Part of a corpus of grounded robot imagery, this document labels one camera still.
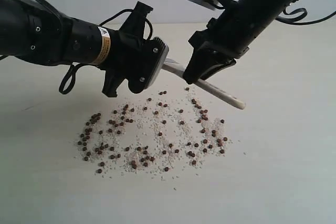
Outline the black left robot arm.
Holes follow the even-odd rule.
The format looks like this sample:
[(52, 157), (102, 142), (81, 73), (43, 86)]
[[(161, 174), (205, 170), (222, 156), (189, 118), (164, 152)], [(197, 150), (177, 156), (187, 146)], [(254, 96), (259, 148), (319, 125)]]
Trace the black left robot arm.
[(76, 72), (94, 66), (105, 72), (102, 92), (110, 98), (124, 81), (133, 93), (156, 79), (169, 51), (159, 37), (144, 38), (151, 8), (137, 3), (119, 30), (64, 14), (56, 16), (32, 0), (1, 0), (1, 54), (41, 66), (68, 65), (59, 92), (69, 93)]

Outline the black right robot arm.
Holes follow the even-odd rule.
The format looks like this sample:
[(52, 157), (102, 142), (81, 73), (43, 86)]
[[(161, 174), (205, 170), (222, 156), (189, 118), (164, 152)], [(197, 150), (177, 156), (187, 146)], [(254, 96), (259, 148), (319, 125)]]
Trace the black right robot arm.
[(302, 25), (307, 11), (302, 8), (297, 18), (288, 15), (286, 8), (298, 0), (188, 0), (211, 10), (222, 10), (218, 18), (212, 18), (206, 29), (196, 31), (188, 42), (193, 54), (183, 73), (188, 83), (206, 80), (215, 73), (236, 64), (249, 49), (249, 45), (274, 20), (285, 24)]

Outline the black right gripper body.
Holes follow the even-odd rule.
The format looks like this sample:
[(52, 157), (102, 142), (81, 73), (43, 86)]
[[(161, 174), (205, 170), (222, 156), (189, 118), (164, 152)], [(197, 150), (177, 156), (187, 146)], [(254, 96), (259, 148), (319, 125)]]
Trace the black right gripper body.
[(196, 31), (188, 40), (194, 49), (209, 42), (218, 48), (226, 48), (239, 59), (249, 49), (249, 4), (228, 3), (217, 5), (223, 10), (218, 18), (211, 18), (206, 29)]

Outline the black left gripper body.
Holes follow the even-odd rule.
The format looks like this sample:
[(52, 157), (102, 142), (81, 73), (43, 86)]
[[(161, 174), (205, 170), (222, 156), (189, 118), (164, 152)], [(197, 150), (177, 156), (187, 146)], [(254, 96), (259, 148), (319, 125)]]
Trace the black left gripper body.
[(101, 64), (106, 71), (102, 93), (107, 97), (116, 97), (117, 88), (124, 80), (135, 94), (156, 80), (169, 47), (161, 38), (152, 36), (153, 26), (147, 19), (151, 11), (151, 6), (137, 2), (133, 9), (124, 9), (101, 23), (104, 26), (124, 13), (130, 13), (118, 30), (109, 30), (111, 48)]

